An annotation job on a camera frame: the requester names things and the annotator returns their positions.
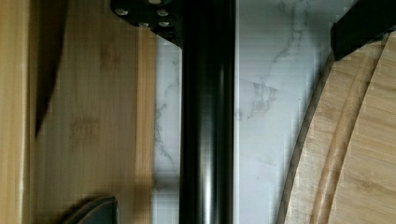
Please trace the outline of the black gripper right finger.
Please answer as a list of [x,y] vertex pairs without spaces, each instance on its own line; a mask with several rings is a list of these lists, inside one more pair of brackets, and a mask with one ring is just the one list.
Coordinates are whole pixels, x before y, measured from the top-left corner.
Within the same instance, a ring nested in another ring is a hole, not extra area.
[[331,29],[331,48],[339,61],[396,24],[396,0],[358,0]]

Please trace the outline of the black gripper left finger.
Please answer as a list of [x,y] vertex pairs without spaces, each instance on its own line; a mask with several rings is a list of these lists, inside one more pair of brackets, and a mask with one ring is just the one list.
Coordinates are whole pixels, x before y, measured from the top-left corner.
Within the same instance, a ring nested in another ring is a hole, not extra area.
[[90,200],[73,209],[59,224],[119,224],[119,203],[115,196]]

